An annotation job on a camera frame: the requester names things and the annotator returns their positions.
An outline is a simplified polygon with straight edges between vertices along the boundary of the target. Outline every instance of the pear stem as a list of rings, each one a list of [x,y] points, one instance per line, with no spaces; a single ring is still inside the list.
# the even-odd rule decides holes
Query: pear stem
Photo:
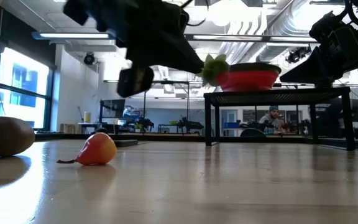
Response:
[[[77,160],[76,159],[72,159],[70,161],[61,161],[61,160],[58,160],[57,163],[61,163],[61,164],[72,164],[72,163],[75,163]]]

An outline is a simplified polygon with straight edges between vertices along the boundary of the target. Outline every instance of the red pear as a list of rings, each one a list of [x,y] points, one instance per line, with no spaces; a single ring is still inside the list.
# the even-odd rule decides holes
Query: red pear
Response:
[[[58,163],[79,162],[82,165],[104,165],[110,162],[117,154],[114,141],[104,133],[96,133],[89,137],[76,159],[71,161],[57,161]]]

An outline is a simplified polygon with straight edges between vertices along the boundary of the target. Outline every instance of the wooden floor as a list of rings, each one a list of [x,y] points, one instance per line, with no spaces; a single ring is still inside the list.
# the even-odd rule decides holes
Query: wooden floor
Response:
[[[0,223],[358,224],[358,151],[150,142],[108,166],[55,163],[82,145],[0,159]]]

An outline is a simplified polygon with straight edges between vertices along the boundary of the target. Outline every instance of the man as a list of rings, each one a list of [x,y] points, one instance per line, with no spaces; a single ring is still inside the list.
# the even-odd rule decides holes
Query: man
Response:
[[[282,121],[278,118],[280,115],[280,110],[278,110],[278,106],[270,106],[268,109],[268,114],[263,116],[260,120],[260,124],[264,124],[266,121],[268,124],[273,126],[273,133],[280,134],[283,133],[284,130],[282,129]],[[271,131],[271,128],[266,127],[265,131]]]

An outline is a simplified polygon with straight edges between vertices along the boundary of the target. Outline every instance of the glass wall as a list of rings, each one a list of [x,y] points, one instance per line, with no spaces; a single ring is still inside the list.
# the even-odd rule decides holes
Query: glass wall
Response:
[[[34,129],[49,129],[52,72],[5,48],[0,54],[0,116],[19,118]]]

